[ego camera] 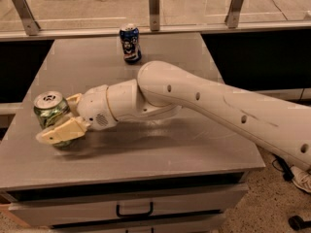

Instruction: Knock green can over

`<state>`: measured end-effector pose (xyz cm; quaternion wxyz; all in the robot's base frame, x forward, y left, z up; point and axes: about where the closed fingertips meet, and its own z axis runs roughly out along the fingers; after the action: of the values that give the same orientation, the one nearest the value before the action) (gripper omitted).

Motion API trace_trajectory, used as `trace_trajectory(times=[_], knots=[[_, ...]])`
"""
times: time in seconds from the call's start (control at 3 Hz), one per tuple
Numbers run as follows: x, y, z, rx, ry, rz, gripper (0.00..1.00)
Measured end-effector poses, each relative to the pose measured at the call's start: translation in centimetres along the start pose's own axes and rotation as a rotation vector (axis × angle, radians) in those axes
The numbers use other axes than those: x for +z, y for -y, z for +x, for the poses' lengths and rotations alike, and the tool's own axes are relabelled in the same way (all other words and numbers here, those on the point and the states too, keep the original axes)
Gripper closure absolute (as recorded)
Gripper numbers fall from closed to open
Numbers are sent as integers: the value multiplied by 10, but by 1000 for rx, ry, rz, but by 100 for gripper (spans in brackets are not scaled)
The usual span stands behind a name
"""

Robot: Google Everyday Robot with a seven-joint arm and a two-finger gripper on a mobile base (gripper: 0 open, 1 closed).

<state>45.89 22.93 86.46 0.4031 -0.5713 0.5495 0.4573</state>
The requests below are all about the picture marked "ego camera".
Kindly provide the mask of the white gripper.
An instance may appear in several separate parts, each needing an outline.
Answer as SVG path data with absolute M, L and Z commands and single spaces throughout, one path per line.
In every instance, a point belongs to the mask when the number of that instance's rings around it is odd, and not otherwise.
M 85 94 L 77 93 L 66 98 L 74 116 L 63 116 L 36 135 L 39 143 L 55 145 L 83 137 L 88 128 L 104 130 L 115 127 L 114 119 L 107 99 L 106 84 L 88 90 Z

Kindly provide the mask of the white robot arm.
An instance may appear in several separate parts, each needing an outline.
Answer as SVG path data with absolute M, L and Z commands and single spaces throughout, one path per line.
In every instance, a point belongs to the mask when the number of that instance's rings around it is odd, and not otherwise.
M 37 135 L 54 145 L 121 121 L 171 117 L 192 109 L 308 172 L 311 108 L 200 78 L 163 61 L 144 64 L 133 80 L 106 84 L 65 100 L 69 111 Z

